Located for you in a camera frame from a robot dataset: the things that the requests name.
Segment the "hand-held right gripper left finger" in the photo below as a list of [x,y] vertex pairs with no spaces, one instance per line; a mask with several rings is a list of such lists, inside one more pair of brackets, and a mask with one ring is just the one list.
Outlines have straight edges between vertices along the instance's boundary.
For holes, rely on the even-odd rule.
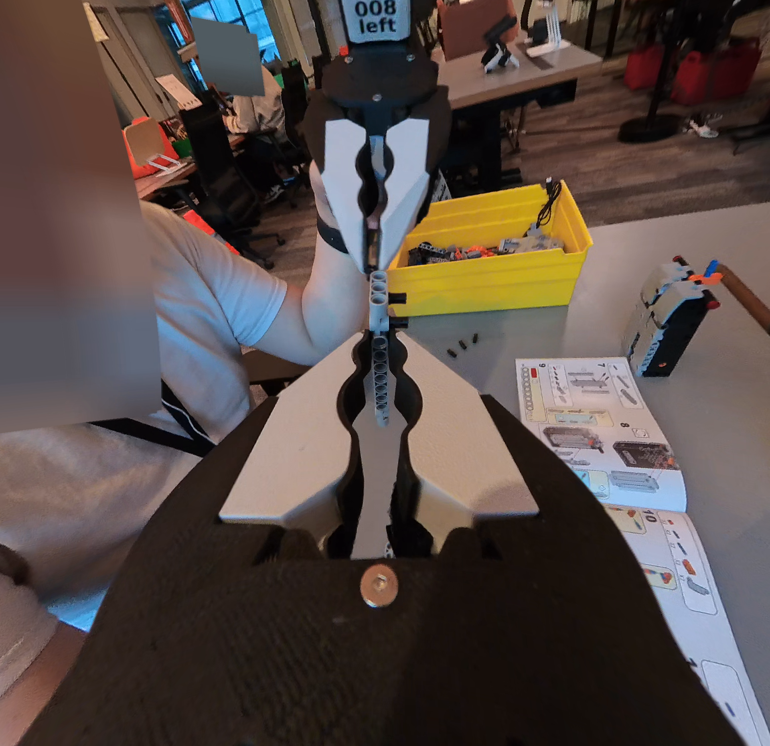
[[300,529],[349,557],[363,507],[354,423],[367,402],[371,334],[359,332],[286,388],[219,510],[223,523]]

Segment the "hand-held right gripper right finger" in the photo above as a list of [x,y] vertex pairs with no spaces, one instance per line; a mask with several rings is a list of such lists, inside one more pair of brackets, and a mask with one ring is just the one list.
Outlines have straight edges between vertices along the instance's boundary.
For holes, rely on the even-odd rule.
[[396,557],[429,557],[456,529],[539,513],[473,385],[404,332],[390,339],[390,371],[405,421],[388,525]]

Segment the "grey technic beam assembly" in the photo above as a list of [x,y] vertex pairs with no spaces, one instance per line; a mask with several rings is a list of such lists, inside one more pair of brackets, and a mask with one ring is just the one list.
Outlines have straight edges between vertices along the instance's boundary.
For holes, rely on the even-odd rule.
[[388,274],[374,270],[369,276],[369,331],[373,374],[374,411],[379,426],[387,426],[390,418],[389,405],[389,343],[390,305],[388,302]]

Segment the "person's left forearm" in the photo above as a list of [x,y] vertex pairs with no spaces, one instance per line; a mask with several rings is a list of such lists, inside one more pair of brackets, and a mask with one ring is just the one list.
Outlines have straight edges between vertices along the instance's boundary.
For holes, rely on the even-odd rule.
[[360,332],[368,321],[369,281],[349,254],[339,230],[316,216],[313,267],[300,300],[306,347],[300,363],[312,366]]

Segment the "grey desk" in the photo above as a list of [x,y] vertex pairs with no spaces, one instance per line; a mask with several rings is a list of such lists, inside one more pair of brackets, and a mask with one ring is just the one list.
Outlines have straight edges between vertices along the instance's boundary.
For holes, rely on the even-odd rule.
[[[765,202],[593,227],[568,306],[417,317],[407,332],[518,414],[515,359],[620,356],[644,280],[675,255],[696,271],[723,262],[768,304],[768,219]],[[721,307],[672,375],[640,389],[685,474],[688,514],[767,721],[768,334],[724,286],[715,294]]]

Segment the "brown chair back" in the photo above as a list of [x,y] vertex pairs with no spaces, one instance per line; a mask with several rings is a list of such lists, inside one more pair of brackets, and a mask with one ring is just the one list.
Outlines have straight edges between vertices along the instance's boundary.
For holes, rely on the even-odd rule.
[[513,0],[471,0],[439,9],[444,58],[457,58],[485,51],[485,35],[506,18],[517,19]]

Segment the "black office chair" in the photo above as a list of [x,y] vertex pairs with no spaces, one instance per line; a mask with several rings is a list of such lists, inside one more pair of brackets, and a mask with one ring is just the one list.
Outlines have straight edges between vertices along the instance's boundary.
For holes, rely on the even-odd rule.
[[241,256],[270,271],[273,260],[252,244],[271,235],[255,231],[261,220],[259,196],[236,161],[219,98],[209,88],[199,100],[199,106],[179,112],[203,189],[197,213]]

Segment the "black white gripper on stand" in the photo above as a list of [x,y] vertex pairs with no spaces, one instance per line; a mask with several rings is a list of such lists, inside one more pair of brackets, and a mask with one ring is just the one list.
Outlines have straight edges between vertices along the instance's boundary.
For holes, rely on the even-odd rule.
[[487,44],[485,53],[481,58],[484,73],[489,75],[497,69],[506,67],[518,68],[520,62],[512,55],[507,47],[503,35],[510,29],[517,28],[517,17],[505,15],[484,33],[484,41]]

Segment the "yellow plastic bin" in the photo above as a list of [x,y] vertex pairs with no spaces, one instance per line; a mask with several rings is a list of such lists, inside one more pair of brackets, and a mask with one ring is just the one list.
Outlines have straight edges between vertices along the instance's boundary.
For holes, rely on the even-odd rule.
[[[423,241],[497,245],[523,235],[536,222],[564,241],[564,250],[407,267],[407,255]],[[566,306],[592,237],[564,180],[433,203],[409,233],[390,265],[390,290],[405,292],[397,316],[438,316],[515,308]]]

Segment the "grey technic battery box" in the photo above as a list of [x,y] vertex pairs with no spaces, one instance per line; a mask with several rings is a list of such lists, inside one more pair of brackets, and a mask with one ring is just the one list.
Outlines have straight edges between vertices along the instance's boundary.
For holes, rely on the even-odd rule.
[[563,240],[547,235],[543,229],[533,224],[522,237],[501,240],[496,252],[498,255],[511,255],[555,249],[564,250]]

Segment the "grey background table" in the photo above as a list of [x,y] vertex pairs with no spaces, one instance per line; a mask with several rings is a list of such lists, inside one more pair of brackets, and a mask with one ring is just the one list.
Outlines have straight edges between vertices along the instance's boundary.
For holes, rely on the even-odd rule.
[[501,117],[532,103],[541,108],[572,102],[579,79],[598,75],[602,59],[570,45],[530,58],[519,44],[518,67],[484,72],[480,53],[439,64],[438,81],[448,88],[452,130],[440,163],[454,196],[509,189],[522,183],[519,169],[502,168]]

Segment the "black pole stand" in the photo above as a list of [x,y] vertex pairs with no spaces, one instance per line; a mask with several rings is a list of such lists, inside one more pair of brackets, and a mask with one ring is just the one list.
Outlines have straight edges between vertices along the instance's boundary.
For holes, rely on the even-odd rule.
[[679,131],[679,116],[659,113],[665,88],[671,73],[671,61],[679,47],[681,28],[685,21],[688,0],[675,0],[673,14],[665,36],[659,74],[645,116],[631,118],[621,124],[618,140],[623,144],[650,144],[671,138]]

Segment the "grey black technic model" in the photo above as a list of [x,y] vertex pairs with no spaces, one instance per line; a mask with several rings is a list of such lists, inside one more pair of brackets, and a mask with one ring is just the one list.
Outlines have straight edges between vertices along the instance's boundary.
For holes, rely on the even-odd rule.
[[708,313],[721,305],[709,289],[715,275],[711,267],[699,275],[676,256],[645,279],[622,343],[635,377],[672,374]]

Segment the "red bag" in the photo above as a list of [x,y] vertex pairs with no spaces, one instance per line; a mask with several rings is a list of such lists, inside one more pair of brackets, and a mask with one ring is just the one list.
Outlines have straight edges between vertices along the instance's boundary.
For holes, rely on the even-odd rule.
[[758,37],[730,39],[727,48],[719,51],[691,51],[676,71],[671,101],[700,105],[745,94],[762,57],[760,42]]
[[656,85],[665,47],[649,43],[628,53],[623,83],[630,91],[648,90]]

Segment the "brown rod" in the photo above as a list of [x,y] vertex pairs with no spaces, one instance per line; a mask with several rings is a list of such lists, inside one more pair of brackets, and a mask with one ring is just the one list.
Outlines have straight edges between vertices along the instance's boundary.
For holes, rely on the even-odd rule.
[[720,283],[746,310],[762,330],[769,334],[769,307],[723,262],[716,267],[717,274],[721,275]]

